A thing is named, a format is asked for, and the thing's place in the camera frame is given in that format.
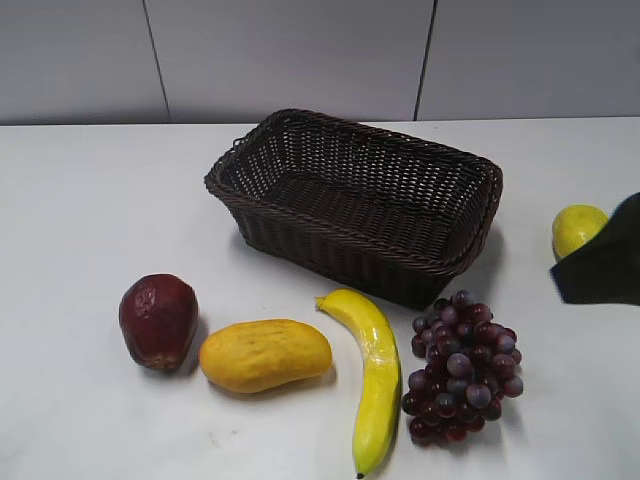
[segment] brown wicker basket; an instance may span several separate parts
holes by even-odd
[[[288,109],[236,140],[205,184],[250,246],[422,309],[482,250],[502,171],[445,145]]]

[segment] yellow mango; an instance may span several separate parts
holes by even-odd
[[[305,323],[289,319],[230,325],[207,337],[198,354],[209,381],[236,393],[255,393],[322,375],[331,346]]]

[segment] grape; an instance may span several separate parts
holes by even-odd
[[[516,342],[509,335],[500,335],[496,342],[496,352],[510,355],[516,348]]]
[[[491,390],[486,385],[469,385],[467,387],[467,401],[474,408],[484,408],[491,402]]]
[[[447,391],[447,383],[443,381],[431,382],[427,385],[426,396],[427,398],[436,398],[441,393]]]
[[[431,365],[433,365],[433,368],[439,370],[440,368],[438,364],[442,364],[444,358],[442,358],[442,354],[438,351],[438,347],[431,345],[427,349],[427,360]]]
[[[468,403],[464,402],[458,405],[456,418],[463,423],[471,423],[478,418],[478,412],[470,407]]]
[[[464,399],[469,382],[462,378],[450,378],[447,380],[447,392],[456,398]]]
[[[509,355],[499,353],[491,360],[491,369],[498,378],[511,378],[516,370],[516,362]]]
[[[449,305],[448,307],[445,307],[444,310],[442,310],[440,319],[442,320],[442,323],[444,323],[447,327],[453,327],[459,321],[458,312],[455,308]]]
[[[429,345],[433,341],[433,330],[427,328],[422,332],[420,338],[422,339],[422,343]]]
[[[441,338],[451,337],[451,336],[452,336],[451,330],[449,329],[449,327],[445,327],[444,325],[441,326],[441,327],[438,327],[435,330],[433,330],[433,341],[434,342],[437,342]]]
[[[436,411],[442,418],[451,418],[456,414],[456,399],[450,393],[439,393],[435,404]]]
[[[427,321],[427,326],[432,327],[434,323],[440,321],[440,312],[431,310],[429,313],[427,313],[425,318]]]
[[[513,361],[516,362],[516,365],[520,365],[520,362],[522,362],[522,353],[520,353],[520,350],[516,348],[513,352],[511,352],[511,358],[513,358]]]
[[[456,337],[440,337],[437,346],[443,357],[458,353],[461,348],[460,340]]]
[[[402,410],[407,415],[417,415],[420,411],[420,397],[416,392],[407,392],[402,396]]]
[[[427,317],[425,317],[424,315],[420,316],[420,317],[416,317],[413,319],[413,331],[416,332],[418,335],[420,335],[422,332],[424,332],[424,329],[427,328]]]
[[[476,303],[471,307],[469,312],[469,320],[471,325],[477,325],[482,322],[488,322],[493,318],[491,310],[484,303]]]
[[[411,423],[409,424],[409,433],[411,434],[411,438],[414,438],[418,441],[424,441],[430,437],[433,437],[434,431],[431,427],[424,423],[421,418],[416,417],[411,420]]]
[[[474,345],[469,350],[469,360],[475,367],[483,367],[491,363],[491,349],[484,345]]]
[[[468,290],[458,290],[451,296],[451,303],[454,307],[463,310],[470,307],[475,302],[473,300],[473,295],[471,295]]]
[[[482,385],[486,385],[489,387],[489,391],[491,395],[495,395],[498,390],[500,390],[500,385],[498,384],[498,380],[495,375],[490,372],[485,372],[483,375],[479,376],[476,379],[477,383],[481,383]]]
[[[418,335],[411,339],[411,350],[416,357],[424,358],[427,354],[427,347]]]
[[[502,389],[507,397],[515,398],[522,395],[524,385],[522,384],[522,379],[520,377],[513,377],[504,382]]]
[[[427,376],[427,382],[433,382],[442,378],[442,373],[431,364],[427,364],[427,366],[424,367],[424,374]]]
[[[454,353],[447,359],[447,370],[456,378],[467,377],[473,372],[471,360],[462,353]]]
[[[481,345],[494,345],[498,339],[498,329],[491,322],[482,322],[473,329],[476,343]]]
[[[497,398],[491,400],[491,403],[480,410],[482,418],[489,421],[498,420],[502,416],[502,406]]]
[[[439,298],[433,304],[433,309],[441,311],[444,310],[444,307],[448,307],[449,305],[451,305],[451,302],[449,300],[447,300],[446,298]]]
[[[442,323],[442,320],[438,320],[436,323],[431,325],[431,331],[435,332],[438,328],[442,327],[443,325],[444,323]]]
[[[496,332],[498,333],[498,336],[507,334],[507,329],[502,325],[500,325],[499,323],[494,323],[494,325],[496,326]]]
[[[456,325],[456,335],[463,344],[473,342],[473,327],[468,323],[459,323]]]
[[[435,427],[442,422],[442,417],[438,415],[436,404],[433,402],[425,402],[422,404],[420,418],[430,427]]]
[[[464,425],[458,422],[453,422],[445,427],[444,434],[447,437],[447,440],[451,442],[462,442],[467,438],[467,429]]]
[[[514,342],[518,341],[518,336],[516,335],[516,332],[514,332],[513,330],[511,330],[510,328],[505,328],[504,329],[504,333],[509,335],[511,338],[513,338]]]
[[[409,390],[422,392],[427,388],[427,374],[423,369],[416,370],[409,375],[407,383],[409,384]]]
[[[473,422],[467,425],[467,432],[479,432],[484,428],[485,419],[477,417]]]

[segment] lemon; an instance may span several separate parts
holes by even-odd
[[[606,213],[592,205],[569,205],[553,220],[553,250],[558,259],[575,252],[595,237],[608,221]]]

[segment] yellow banana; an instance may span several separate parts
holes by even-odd
[[[384,459],[398,419],[401,373],[395,337],[380,309],[353,290],[341,288],[317,297],[316,308],[345,325],[362,353],[364,379],[353,459],[357,478],[363,478]]]

